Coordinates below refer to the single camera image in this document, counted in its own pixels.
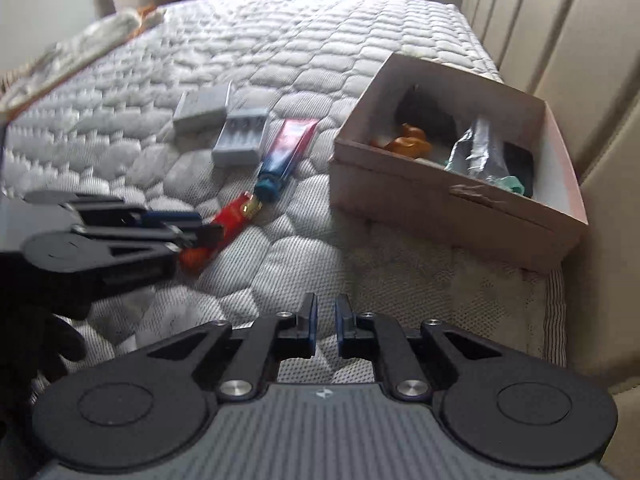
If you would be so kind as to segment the white plush toy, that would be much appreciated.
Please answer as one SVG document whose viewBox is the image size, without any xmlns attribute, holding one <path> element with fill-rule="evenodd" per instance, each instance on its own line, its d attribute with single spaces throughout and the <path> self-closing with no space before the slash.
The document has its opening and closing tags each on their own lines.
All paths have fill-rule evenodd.
<svg viewBox="0 0 640 480">
<path fill-rule="evenodd" d="M 1 77 L 1 115 L 15 116 L 98 58 L 162 24 L 164 13 L 152 4 L 126 8 L 52 44 L 35 61 Z"/>
</svg>

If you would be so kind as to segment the brown cardboard box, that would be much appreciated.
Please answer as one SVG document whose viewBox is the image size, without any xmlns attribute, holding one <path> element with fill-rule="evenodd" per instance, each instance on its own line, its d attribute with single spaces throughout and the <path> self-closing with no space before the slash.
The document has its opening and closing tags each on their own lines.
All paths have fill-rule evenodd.
<svg viewBox="0 0 640 480">
<path fill-rule="evenodd" d="M 460 131 L 485 117 L 503 140 L 529 151 L 533 195 L 371 146 L 375 136 L 395 134 L 395 112 L 411 87 L 425 91 Z M 334 140 L 330 204 L 539 273 L 556 268 L 588 230 L 572 161 L 546 102 L 397 53 L 378 70 Z"/>
</svg>

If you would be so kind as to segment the white quilted mattress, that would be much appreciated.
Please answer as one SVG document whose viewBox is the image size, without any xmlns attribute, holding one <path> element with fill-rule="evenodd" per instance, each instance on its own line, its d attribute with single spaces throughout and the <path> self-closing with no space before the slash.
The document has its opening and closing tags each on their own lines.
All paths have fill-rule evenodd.
<svg viewBox="0 0 640 480">
<path fill-rule="evenodd" d="M 337 354 L 332 302 L 349 295 L 417 326 L 440 318 L 566 362 L 559 273 L 478 260 L 329 203 L 338 130 L 378 69 L 405 54 L 498 80 L 463 14 L 424 0 L 191 0 L 32 104 L 6 128 L 1 187 L 108 194 L 149 210 L 219 214 L 254 188 L 287 120 L 314 126 L 279 199 L 193 278 L 95 304 L 75 323 L 85 366 L 220 318 L 235 327 L 320 304 L 318 350 L 284 382 L 365 382 L 371 367 Z"/>
</svg>

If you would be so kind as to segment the beige padded headboard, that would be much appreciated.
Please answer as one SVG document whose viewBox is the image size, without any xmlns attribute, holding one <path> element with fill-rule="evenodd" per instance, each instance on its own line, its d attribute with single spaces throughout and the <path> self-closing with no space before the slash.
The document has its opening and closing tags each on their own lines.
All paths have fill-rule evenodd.
<svg viewBox="0 0 640 480">
<path fill-rule="evenodd" d="M 620 411 L 605 466 L 639 474 L 639 0 L 462 0 L 506 84 L 558 121 L 589 228 L 564 262 L 566 355 Z"/>
</svg>

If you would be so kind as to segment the clear plastic bag in box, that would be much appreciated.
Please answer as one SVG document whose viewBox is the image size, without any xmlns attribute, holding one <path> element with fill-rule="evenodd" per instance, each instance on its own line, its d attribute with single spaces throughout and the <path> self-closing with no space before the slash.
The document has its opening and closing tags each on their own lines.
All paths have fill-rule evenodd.
<svg viewBox="0 0 640 480">
<path fill-rule="evenodd" d="M 525 186 L 510 173 L 504 143 L 486 117 L 477 117 L 451 149 L 445 169 L 523 196 Z"/>
</svg>

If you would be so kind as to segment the red blue toothpaste tube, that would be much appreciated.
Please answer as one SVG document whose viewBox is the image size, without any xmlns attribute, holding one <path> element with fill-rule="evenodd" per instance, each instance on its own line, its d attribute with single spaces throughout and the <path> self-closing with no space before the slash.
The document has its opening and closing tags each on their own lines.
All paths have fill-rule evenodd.
<svg viewBox="0 0 640 480">
<path fill-rule="evenodd" d="M 279 199 L 297 164 L 314 137 L 318 122 L 314 119 L 287 119 L 262 158 L 254 195 L 262 203 Z"/>
</svg>

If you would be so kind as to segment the brown toy bear figure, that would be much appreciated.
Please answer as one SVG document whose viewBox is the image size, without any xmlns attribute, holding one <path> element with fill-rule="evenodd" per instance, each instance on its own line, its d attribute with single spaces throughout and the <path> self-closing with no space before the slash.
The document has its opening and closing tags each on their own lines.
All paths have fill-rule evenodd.
<svg viewBox="0 0 640 480">
<path fill-rule="evenodd" d="M 432 144 L 427 141 L 425 132 L 406 122 L 401 125 L 400 136 L 388 142 L 373 139 L 369 142 L 372 148 L 390 152 L 412 159 L 425 158 L 432 151 Z"/>
</svg>

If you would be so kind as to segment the white battery charger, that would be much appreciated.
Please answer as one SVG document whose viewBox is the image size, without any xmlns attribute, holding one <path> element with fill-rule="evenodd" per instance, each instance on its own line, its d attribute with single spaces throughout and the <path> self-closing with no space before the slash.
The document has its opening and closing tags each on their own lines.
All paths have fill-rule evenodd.
<svg viewBox="0 0 640 480">
<path fill-rule="evenodd" d="M 212 149 L 214 166 L 257 166 L 265 151 L 270 120 L 268 108 L 232 110 Z"/>
</svg>

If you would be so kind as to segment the black object in box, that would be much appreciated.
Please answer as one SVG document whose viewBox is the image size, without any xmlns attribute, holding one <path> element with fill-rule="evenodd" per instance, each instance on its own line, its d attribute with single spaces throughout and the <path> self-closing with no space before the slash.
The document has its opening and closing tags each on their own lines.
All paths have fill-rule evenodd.
<svg viewBox="0 0 640 480">
<path fill-rule="evenodd" d="M 404 93 L 396 107 L 394 118 L 398 125 L 407 124 L 420 128 L 429 139 L 448 148 L 452 148 L 458 140 L 454 118 L 417 84 Z"/>
</svg>

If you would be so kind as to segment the white flat box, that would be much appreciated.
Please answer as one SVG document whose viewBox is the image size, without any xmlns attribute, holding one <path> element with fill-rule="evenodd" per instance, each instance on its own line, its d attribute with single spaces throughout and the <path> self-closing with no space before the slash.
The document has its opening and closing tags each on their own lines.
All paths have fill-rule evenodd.
<svg viewBox="0 0 640 480">
<path fill-rule="evenodd" d="M 226 120 L 234 90 L 232 82 L 183 93 L 172 123 L 176 133 L 199 132 Z"/>
</svg>

